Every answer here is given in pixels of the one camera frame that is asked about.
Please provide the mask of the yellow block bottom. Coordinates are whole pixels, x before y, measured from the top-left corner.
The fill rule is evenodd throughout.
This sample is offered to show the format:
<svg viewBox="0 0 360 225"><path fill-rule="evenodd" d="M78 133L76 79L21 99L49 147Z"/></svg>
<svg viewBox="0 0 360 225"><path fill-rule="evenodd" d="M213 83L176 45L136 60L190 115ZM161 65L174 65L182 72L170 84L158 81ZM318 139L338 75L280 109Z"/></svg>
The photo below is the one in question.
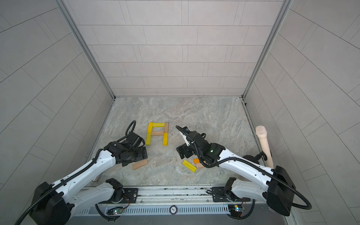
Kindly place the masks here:
<svg viewBox="0 0 360 225"><path fill-rule="evenodd" d="M168 145L168 133L164 133L163 135L163 145L164 146Z"/></svg>

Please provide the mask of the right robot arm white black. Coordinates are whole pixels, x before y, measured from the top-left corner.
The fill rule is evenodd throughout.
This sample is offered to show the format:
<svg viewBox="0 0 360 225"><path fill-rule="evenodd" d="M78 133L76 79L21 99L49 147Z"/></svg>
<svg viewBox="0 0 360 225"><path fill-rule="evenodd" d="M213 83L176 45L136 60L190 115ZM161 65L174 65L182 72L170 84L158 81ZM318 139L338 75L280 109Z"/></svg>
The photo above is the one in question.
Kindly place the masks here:
<svg viewBox="0 0 360 225"><path fill-rule="evenodd" d="M224 146L208 143L206 134L189 131L187 127L176 127L184 139L184 144L177 147L181 158L189 154L196 155L205 168L221 167L246 178L248 182L229 178L224 188L225 196L230 201L250 198L264 201L275 212L289 216L292 207L310 210L312 204L295 187L287 171L277 166L270 168L251 161L249 157L239 157Z"/></svg>

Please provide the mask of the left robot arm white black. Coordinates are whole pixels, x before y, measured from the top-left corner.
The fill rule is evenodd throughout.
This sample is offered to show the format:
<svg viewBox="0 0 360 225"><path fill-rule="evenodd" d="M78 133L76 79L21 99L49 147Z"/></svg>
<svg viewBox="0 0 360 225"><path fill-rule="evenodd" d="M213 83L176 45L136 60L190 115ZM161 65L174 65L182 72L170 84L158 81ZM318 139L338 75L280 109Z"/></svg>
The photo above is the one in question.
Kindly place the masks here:
<svg viewBox="0 0 360 225"><path fill-rule="evenodd" d="M114 178L103 184L82 191L82 188L105 170L115 166L127 166L147 158L145 141L131 132L118 141L110 142L96 152L95 157L51 184L40 184L34 193L31 206L17 219L19 225L27 215L38 225L64 225L75 214L104 201L119 203L130 201L123 185Z"/></svg>

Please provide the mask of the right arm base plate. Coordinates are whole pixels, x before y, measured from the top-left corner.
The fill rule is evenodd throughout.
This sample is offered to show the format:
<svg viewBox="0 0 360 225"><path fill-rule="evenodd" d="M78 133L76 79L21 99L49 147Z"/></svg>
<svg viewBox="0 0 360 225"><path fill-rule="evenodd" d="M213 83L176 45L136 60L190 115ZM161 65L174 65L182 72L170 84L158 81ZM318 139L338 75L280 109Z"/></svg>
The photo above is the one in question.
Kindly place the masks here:
<svg viewBox="0 0 360 225"><path fill-rule="evenodd" d="M215 203L242 203L242 202L250 202L250 198L240 198L237 197L229 190L225 190L224 187L212 187L207 190L206 193L210 195Z"/></svg>

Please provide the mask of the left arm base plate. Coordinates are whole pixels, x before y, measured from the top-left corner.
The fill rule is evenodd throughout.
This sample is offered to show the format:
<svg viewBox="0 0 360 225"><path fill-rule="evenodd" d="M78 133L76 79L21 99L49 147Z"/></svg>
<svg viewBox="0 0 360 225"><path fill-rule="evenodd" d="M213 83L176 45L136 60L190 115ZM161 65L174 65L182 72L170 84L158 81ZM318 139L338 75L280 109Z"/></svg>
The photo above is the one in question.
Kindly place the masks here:
<svg viewBox="0 0 360 225"><path fill-rule="evenodd" d="M114 191L111 198L106 203L135 203L137 200L138 189L137 188L118 188Z"/></svg>

